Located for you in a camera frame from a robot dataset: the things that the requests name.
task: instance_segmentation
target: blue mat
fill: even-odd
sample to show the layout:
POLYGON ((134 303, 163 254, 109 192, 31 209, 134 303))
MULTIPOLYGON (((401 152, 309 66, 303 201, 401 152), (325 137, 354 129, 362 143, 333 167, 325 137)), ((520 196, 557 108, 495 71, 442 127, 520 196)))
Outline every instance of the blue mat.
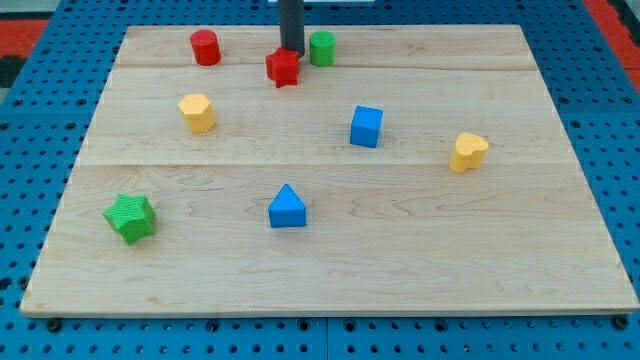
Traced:
MULTIPOLYGON (((636 314, 167 321, 22 316, 17 306, 24 285, 127 26, 277 21, 277 9, 266 0, 60 4, 0 107, 0 358, 640 358, 636 314)), ((366 7, 307 7, 306 21, 520 24, 638 289, 640 99, 580 2, 377 0, 366 7)))

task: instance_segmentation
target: yellow block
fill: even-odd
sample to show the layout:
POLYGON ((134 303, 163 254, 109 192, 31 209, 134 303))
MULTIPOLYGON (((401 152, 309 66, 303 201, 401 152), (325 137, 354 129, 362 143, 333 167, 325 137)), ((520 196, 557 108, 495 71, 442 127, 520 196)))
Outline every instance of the yellow block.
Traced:
POLYGON ((456 147, 449 159, 449 169, 461 173, 466 169, 476 169, 482 165, 489 143, 478 135, 462 133, 456 139, 456 147))
POLYGON ((178 104, 184 122, 192 133, 204 133, 216 123, 211 101, 204 94, 187 95, 178 104))

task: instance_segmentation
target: blue cube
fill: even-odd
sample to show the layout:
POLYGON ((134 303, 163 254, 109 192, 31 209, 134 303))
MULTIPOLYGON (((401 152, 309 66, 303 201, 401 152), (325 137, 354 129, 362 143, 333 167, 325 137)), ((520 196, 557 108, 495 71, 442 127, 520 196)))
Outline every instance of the blue cube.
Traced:
POLYGON ((307 208, 289 184, 284 184, 271 205, 269 223, 272 228, 307 225, 307 208))
POLYGON ((378 135, 382 126, 382 110, 357 106, 351 120, 351 137, 353 145, 375 148, 378 146, 378 135))

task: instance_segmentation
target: wood grain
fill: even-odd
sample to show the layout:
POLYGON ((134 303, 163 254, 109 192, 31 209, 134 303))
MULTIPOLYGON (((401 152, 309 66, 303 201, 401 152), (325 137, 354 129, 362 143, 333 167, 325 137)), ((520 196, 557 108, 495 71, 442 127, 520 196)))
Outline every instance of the wood grain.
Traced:
POLYGON ((277 28, 131 28, 21 309, 34 317, 480 316, 630 312, 638 301, 517 26, 332 27, 336 66, 276 90, 277 28), (191 135, 176 104, 212 99, 191 135), (348 144, 356 104, 385 110, 376 150, 348 144), (462 131, 491 144, 448 170, 462 131), (308 226, 274 230, 291 183, 308 226), (153 237, 101 217, 147 194, 153 237))

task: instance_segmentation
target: black pole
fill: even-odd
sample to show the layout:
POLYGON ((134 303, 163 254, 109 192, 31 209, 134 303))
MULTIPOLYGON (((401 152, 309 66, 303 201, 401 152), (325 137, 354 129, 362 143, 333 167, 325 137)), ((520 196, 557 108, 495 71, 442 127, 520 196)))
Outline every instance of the black pole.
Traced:
POLYGON ((280 5, 280 44, 304 55, 304 3, 302 0, 278 0, 280 5))

